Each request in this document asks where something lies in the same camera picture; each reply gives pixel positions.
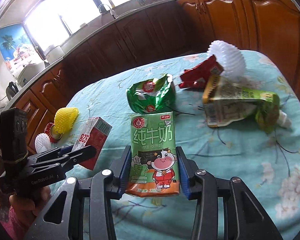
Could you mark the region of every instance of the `kettle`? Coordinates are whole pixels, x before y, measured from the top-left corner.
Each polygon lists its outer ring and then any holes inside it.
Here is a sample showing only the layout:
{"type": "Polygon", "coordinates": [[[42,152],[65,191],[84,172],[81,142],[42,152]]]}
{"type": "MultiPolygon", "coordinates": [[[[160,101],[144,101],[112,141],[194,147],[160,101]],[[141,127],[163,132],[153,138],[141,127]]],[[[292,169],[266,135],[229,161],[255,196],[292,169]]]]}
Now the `kettle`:
{"type": "Polygon", "coordinates": [[[17,85],[14,82],[10,82],[7,89],[6,94],[9,101],[19,92],[17,85]]]}

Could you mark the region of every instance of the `snack wrapper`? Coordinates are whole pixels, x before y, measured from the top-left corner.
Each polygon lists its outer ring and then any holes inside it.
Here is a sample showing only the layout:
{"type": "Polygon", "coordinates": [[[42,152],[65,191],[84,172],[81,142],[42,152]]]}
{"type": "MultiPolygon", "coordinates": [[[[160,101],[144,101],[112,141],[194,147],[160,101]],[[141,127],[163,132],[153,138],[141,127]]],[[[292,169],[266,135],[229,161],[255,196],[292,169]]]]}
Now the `snack wrapper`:
{"type": "Polygon", "coordinates": [[[131,169],[126,193],[139,197],[180,193],[173,112],[131,117],[131,169]]]}
{"type": "Polygon", "coordinates": [[[182,82],[180,88],[205,88],[212,74],[221,74],[223,67],[217,62],[216,56],[212,55],[192,69],[185,69],[180,75],[182,82]]]}
{"type": "Polygon", "coordinates": [[[172,75],[148,79],[127,89],[127,99],[132,111],[139,114],[155,113],[176,100],[172,75]]]}
{"type": "Polygon", "coordinates": [[[279,117],[279,96],[250,89],[218,75],[209,78],[202,97],[209,127],[226,126],[252,114],[261,130],[271,132],[279,117]]]}

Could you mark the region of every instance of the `green milk carton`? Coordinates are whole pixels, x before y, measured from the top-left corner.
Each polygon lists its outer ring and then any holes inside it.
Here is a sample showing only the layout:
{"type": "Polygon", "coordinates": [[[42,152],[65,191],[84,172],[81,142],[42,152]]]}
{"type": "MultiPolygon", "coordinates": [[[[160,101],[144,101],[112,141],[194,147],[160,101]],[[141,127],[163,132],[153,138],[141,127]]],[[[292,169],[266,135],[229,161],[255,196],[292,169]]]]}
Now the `green milk carton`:
{"type": "Polygon", "coordinates": [[[130,129],[132,159],[126,193],[179,194],[173,112],[133,116],[130,129]]]}

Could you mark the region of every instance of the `cartoon cow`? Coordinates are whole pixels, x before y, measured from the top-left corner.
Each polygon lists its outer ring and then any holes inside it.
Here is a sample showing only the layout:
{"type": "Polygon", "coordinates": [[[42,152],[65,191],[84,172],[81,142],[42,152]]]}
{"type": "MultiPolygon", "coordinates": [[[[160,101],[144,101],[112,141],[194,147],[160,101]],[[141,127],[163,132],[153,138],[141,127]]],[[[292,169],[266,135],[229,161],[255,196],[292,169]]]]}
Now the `cartoon cow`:
{"type": "Polygon", "coordinates": [[[141,164],[141,159],[139,156],[135,155],[132,159],[131,159],[131,166],[134,166],[134,164],[141,164]]]}
{"type": "Polygon", "coordinates": [[[157,185],[157,188],[170,187],[171,181],[174,179],[175,173],[172,166],[177,161],[177,156],[172,154],[170,149],[167,151],[162,150],[159,154],[154,153],[156,159],[148,161],[147,164],[155,169],[152,179],[157,185]]]}

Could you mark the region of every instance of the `light blue tablecloth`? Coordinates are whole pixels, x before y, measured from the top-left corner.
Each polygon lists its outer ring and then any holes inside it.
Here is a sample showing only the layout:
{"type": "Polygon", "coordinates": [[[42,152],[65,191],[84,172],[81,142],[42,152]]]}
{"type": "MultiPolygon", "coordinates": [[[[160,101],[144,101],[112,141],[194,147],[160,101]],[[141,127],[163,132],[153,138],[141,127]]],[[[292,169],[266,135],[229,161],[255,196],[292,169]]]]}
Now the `light blue tablecloth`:
{"type": "MultiPolygon", "coordinates": [[[[300,230],[300,103],[277,67],[263,54],[243,50],[247,64],[241,83],[257,89],[275,91],[280,96],[282,110],[292,120],[286,130],[266,134],[253,120],[242,120],[229,126],[207,127],[202,105],[202,91],[176,87],[176,145],[186,156],[196,161],[215,177],[230,179],[239,176],[266,209],[285,240],[300,230]]],[[[79,165],[67,173],[78,179],[88,178],[109,167],[130,144],[130,109],[126,89],[133,83],[160,77],[164,73],[180,82],[179,74],[202,62],[206,53],[178,57],[131,69],[91,84],[79,91],[68,106],[79,108],[80,114],[69,134],[58,147],[73,144],[80,125],[88,117],[100,116],[112,125],[94,171],[79,165]]],[[[52,191],[61,184],[52,185],[52,191]]],[[[112,212],[118,239],[189,239],[195,214],[195,201],[184,195],[163,198],[139,198],[123,195],[112,201],[112,212]]],[[[223,239],[222,204],[219,205],[219,238],[223,239]]]]}

